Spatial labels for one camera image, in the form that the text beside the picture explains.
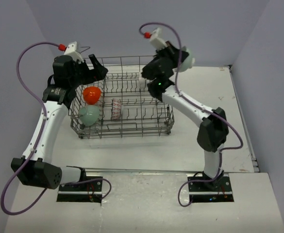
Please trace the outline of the small pale green bowl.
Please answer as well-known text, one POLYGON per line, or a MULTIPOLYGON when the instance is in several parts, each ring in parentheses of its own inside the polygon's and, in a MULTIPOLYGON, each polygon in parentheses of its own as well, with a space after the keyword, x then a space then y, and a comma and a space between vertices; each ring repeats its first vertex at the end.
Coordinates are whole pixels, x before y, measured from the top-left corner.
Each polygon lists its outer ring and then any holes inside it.
POLYGON ((188 69, 191 69, 193 67, 195 63, 195 58, 193 57, 191 50, 187 48, 186 46, 183 46, 181 50, 188 53, 188 56, 185 58, 183 62, 181 62, 181 65, 179 68, 179 72, 185 72, 188 69))

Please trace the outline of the orange bowl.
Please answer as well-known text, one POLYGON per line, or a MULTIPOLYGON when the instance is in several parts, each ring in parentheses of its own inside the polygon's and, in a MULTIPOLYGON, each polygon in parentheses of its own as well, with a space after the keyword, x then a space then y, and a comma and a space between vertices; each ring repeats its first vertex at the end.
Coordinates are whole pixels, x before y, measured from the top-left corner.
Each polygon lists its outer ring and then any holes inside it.
POLYGON ((90 86, 83 90, 83 99, 89 105, 96 104, 101 96, 101 90, 96 86, 90 86))

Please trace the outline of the white bowl red pattern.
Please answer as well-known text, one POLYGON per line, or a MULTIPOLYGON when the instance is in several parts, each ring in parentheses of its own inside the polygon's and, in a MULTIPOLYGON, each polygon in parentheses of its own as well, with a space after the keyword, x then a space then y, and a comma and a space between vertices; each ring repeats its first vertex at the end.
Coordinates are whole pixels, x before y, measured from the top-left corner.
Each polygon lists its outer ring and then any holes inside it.
POLYGON ((111 120, 121 120, 123 105, 120 99, 112 99, 111 120))

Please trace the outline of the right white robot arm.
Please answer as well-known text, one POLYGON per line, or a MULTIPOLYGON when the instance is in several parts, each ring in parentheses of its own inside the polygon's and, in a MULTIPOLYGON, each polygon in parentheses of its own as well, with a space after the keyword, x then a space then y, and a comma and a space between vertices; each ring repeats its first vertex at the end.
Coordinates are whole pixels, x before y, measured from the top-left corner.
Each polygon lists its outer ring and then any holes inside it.
POLYGON ((213 109, 194 100, 186 93, 176 89, 176 83, 170 80, 177 71, 184 72, 192 68, 195 59, 187 47, 178 49, 168 41, 153 42, 156 49, 153 59, 141 72, 150 95, 160 102, 176 108, 199 128, 197 142, 204 150, 203 186, 213 191, 220 186, 223 170, 220 166, 219 151, 223 148, 228 135, 226 118, 222 108, 213 109))

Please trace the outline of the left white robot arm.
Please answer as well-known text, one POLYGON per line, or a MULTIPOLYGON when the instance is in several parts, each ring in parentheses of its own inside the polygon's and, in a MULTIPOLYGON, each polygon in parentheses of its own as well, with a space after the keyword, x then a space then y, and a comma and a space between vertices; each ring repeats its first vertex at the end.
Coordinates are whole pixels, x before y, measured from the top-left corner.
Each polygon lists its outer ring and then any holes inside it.
POLYGON ((83 168, 58 167, 51 161, 60 126, 76 97, 76 89, 80 85, 103 80, 108 72, 94 54, 89 55, 89 59, 92 69, 85 61, 75 61, 69 55, 54 59, 53 75, 48 78, 41 98, 43 106, 38 125, 23 155, 11 162, 12 170, 23 185, 56 189, 68 183, 77 191, 86 188, 87 178, 83 168))

